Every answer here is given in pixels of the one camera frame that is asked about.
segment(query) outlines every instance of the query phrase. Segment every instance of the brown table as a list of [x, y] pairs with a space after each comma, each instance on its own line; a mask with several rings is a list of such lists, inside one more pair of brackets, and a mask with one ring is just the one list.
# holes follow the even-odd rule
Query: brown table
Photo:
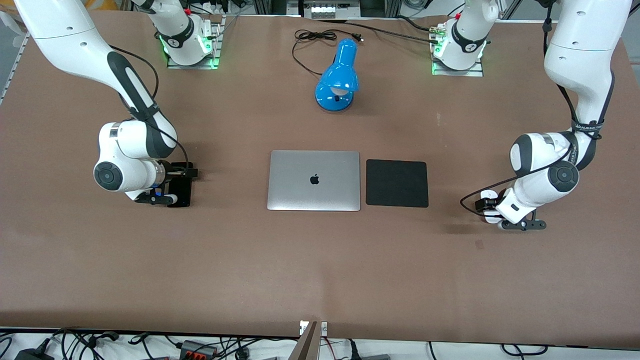
[[[56, 70], [30, 42], [0, 107], [2, 325], [294, 336], [318, 319], [337, 338], [640, 347], [640, 92], [621, 42], [594, 162], [540, 209], [546, 231], [507, 233], [458, 200], [512, 175], [517, 136], [569, 126], [540, 24], [496, 24], [485, 77], [453, 78], [431, 75], [424, 43], [290, 17], [241, 17], [219, 70], [166, 70], [146, 15], [92, 16], [158, 68], [158, 103], [201, 170], [193, 205], [100, 189], [98, 130], [127, 114], [110, 88]], [[365, 37], [344, 113], [319, 108], [317, 80], [291, 59], [299, 28]], [[332, 46], [297, 54], [322, 70]], [[273, 149], [360, 151], [362, 174], [366, 159], [425, 161], [430, 206], [367, 206], [363, 175], [357, 213], [268, 211]]]

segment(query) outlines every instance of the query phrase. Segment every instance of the blue desk lamp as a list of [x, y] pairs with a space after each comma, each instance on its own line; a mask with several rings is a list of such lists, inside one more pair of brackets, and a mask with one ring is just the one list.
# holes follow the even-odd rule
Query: blue desk lamp
[[357, 51], [356, 42], [350, 38], [338, 43], [333, 64], [322, 74], [316, 86], [316, 101], [323, 109], [340, 111], [351, 104], [353, 92], [359, 89], [358, 74], [353, 69]]

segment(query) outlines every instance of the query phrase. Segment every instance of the lamp head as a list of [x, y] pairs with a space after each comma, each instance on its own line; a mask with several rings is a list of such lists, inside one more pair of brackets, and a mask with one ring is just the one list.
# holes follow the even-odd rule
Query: lamp head
[[322, 74], [316, 86], [316, 101], [329, 111], [346, 109], [353, 100], [353, 92], [360, 89], [353, 64], [358, 46], [350, 38], [341, 40], [333, 64]]

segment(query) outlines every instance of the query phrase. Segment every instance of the black mouse pad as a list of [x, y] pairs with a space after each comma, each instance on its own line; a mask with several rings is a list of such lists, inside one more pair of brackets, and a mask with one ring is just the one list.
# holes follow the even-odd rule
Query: black mouse pad
[[429, 206], [427, 164], [421, 161], [367, 160], [367, 205]]

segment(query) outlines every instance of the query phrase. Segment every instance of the silver laptop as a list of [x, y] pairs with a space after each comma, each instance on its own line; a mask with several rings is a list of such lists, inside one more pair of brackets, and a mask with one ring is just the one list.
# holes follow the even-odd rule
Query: silver laptop
[[360, 210], [360, 153], [272, 151], [267, 208]]

